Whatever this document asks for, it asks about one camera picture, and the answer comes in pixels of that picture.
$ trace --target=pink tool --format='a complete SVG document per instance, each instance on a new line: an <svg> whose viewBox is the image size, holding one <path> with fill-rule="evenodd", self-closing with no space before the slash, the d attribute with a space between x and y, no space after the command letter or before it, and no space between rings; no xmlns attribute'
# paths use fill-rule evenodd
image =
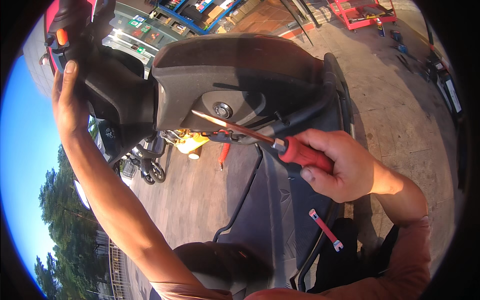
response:
<svg viewBox="0 0 480 300"><path fill-rule="evenodd" d="M327 224L325 224L322 219L317 215L317 212L312 208L308 214L312 217L312 219L320 226L320 228L324 231L324 233L328 236L328 238L332 241L333 247L337 252L340 251L340 249L343 249L343 244L340 242L336 236L333 234L333 232L328 228Z"/></svg>

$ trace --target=electric scooter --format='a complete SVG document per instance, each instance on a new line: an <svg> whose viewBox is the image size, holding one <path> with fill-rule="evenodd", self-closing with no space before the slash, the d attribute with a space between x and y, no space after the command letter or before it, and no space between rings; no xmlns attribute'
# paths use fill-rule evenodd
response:
<svg viewBox="0 0 480 300"><path fill-rule="evenodd" d="M270 146L229 128L219 133L225 128L191 110L270 137L308 128L354 136L348 86L334 55L320 60L275 36L198 36L161 48L145 80L139 60L101 43L112 28L114 5L108 1L91 22L87 1L61 0L51 7L56 11L47 18L46 37L55 68L63 72L68 60L79 63L75 92L105 121L99 132L108 141L109 164L160 131L255 144L256 164L229 224L212 242L175 252L207 288L230 290L234 299L265 288L305 290L304 276L326 239L309 211L332 226L338 205L313 191L301 167L281 161Z"/></svg>

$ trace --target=sky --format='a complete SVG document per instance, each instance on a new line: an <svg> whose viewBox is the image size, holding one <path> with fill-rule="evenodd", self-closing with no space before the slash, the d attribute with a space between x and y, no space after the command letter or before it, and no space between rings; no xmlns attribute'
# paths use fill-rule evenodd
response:
<svg viewBox="0 0 480 300"><path fill-rule="evenodd" d="M36 256L46 264L55 243L41 219L40 186L55 168L60 137L50 98L42 95L23 56L6 85L0 119L0 189L6 220L25 267L35 278Z"/></svg>

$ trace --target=spray can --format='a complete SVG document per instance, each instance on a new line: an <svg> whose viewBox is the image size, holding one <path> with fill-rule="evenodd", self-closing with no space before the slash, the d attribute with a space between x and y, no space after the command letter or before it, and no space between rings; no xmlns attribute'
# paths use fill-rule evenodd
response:
<svg viewBox="0 0 480 300"><path fill-rule="evenodd" d="M382 20L380 20L380 18L377 18L375 21L377 23L378 35L385 36L384 23L382 22Z"/></svg>

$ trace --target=screwdriver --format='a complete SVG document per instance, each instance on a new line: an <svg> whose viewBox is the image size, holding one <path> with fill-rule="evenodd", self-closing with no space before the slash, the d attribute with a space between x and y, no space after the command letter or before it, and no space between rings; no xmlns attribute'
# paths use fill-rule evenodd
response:
<svg viewBox="0 0 480 300"><path fill-rule="evenodd" d="M328 174L333 174L333 160L327 157L325 153L305 146L293 136L287 136L285 139L274 139L235 123L206 115L197 110L192 109L192 113L221 127L234 129L269 144L273 149L278 151L278 157L286 163L296 163L302 167L316 166Z"/></svg>

